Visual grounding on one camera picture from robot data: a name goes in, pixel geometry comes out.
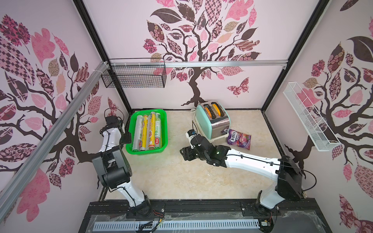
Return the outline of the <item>green-label wrap roll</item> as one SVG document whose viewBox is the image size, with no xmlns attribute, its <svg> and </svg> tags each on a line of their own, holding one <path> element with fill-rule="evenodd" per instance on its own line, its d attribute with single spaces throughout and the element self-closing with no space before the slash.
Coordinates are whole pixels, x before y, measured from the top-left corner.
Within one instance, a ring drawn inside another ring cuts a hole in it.
<svg viewBox="0 0 373 233">
<path fill-rule="evenodd" d="M 160 149 L 162 147 L 162 138 L 161 138 L 161 118 L 160 114 L 156 113 L 155 114 L 155 131 L 154 131 L 154 145 L 155 149 Z"/>
</svg>

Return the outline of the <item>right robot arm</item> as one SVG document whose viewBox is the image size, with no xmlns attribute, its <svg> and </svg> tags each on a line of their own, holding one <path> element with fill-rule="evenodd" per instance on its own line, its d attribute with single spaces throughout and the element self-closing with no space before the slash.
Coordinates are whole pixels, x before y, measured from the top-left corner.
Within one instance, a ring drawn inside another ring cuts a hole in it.
<svg viewBox="0 0 373 233">
<path fill-rule="evenodd" d="M 272 180 L 272 184 L 258 193 L 255 208 L 258 212 L 274 209 L 283 201 L 298 202 L 303 198 L 303 169 L 288 156 L 267 158 L 240 152 L 229 146 L 214 146 L 202 135 L 188 136 L 189 146 L 180 150 L 185 161 L 199 159 L 214 167 L 240 169 Z"/>
</svg>

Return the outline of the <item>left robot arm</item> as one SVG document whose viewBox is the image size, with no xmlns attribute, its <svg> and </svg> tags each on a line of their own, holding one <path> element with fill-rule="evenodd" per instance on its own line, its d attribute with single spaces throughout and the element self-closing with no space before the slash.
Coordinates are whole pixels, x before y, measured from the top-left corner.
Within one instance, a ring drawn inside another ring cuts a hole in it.
<svg viewBox="0 0 373 233">
<path fill-rule="evenodd" d="M 150 200 L 132 183 L 132 169 L 122 150 L 124 145 L 132 142 L 132 136 L 123 129 L 120 117 L 107 116 L 105 121 L 106 125 L 100 130 L 102 146 L 92 158 L 99 181 L 109 192 L 122 194 L 134 215 L 146 216 L 151 213 Z"/>
</svg>

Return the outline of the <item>yellow red wrap roll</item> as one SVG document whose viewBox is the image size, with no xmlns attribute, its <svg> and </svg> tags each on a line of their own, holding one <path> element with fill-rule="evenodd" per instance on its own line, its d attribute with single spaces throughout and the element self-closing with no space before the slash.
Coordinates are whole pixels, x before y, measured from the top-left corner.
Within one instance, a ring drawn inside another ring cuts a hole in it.
<svg viewBox="0 0 373 233">
<path fill-rule="evenodd" d="M 155 112 L 151 112 L 149 117 L 149 136 L 148 136 L 148 149 L 153 150 L 155 148 Z"/>
</svg>

